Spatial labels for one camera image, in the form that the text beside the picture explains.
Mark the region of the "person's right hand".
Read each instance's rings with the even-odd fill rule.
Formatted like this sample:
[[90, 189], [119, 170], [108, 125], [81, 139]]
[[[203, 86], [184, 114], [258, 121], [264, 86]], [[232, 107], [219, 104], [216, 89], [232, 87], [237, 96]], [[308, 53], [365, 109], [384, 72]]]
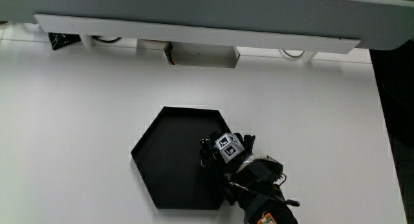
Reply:
[[251, 156], [255, 139], [255, 135], [213, 132], [200, 140], [199, 166], [214, 177], [230, 177]]

